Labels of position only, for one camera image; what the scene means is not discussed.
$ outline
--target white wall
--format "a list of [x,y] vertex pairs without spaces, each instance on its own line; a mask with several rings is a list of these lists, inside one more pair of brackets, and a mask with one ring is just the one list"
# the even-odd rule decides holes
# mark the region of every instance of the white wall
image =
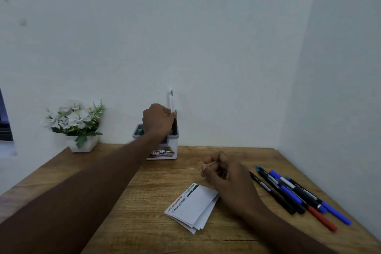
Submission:
[[67,98],[103,99],[106,143],[172,86],[180,144],[277,144],[312,0],[8,1],[0,87],[19,154],[0,160],[0,193],[64,148],[40,121]]
[[381,0],[314,0],[279,150],[381,240]]

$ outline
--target wooden table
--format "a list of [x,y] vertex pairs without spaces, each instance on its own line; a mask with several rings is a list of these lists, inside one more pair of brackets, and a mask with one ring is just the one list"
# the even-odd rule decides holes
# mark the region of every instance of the wooden table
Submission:
[[[119,145],[100,144],[87,154],[74,154],[65,149],[0,196],[0,222],[117,147]],[[195,235],[164,215],[169,204],[190,184],[195,182],[207,186],[200,176],[201,160],[218,150],[236,157],[252,171],[255,165],[261,165],[266,170],[274,169],[295,178],[354,222],[349,227],[331,214],[326,214],[338,227],[336,233],[331,233],[308,212],[290,215],[255,184],[264,203],[293,226],[341,253],[381,253],[379,242],[369,232],[274,149],[194,146],[179,147],[176,160],[147,161],[82,253],[269,253],[267,247],[226,208],[221,199],[204,230]]]

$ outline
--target window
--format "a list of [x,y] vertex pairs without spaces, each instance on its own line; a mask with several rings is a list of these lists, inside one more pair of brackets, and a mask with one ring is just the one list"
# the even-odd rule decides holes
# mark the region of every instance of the window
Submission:
[[0,141],[13,141],[11,127],[9,126],[7,111],[0,90]]

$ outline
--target blue marker cap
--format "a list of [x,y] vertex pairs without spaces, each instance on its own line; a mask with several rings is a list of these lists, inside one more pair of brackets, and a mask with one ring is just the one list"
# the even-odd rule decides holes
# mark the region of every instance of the blue marker cap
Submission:
[[280,180],[281,175],[279,175],[276,171],[271,170],[269,174],[272,175],[275,179]]
[[299,197],[297,195],[295,195],[291,190],[289,190],[287,187],[285,186],[280,186],[280,188],[285,191],[295,202],[297,202],[298,204],[302,204],[302,200],[299,199]]
[[341,214],[339,211],[332,208],[330,205],[328,205],[326,202],[321,201],[321,204],[328,210],[329,213],[334,215],[337,219],[339,219],[341,222],[343,222],[346,225],[352,225],[352,221],[346,218],[343,214]]

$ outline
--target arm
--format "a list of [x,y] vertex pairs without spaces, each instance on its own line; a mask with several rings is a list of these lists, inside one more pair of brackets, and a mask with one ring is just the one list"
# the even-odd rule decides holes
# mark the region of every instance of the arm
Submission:
[[143,114],[144,136],[48,190],[0,224],[0,253],[80,253],[176,117],[158,104]]
[[242,217],[269,246],[279,253],[337,253],[291,226],[261,201],[249,170],[224,153],[204,159],[201,175],[219,192],[222,200]]

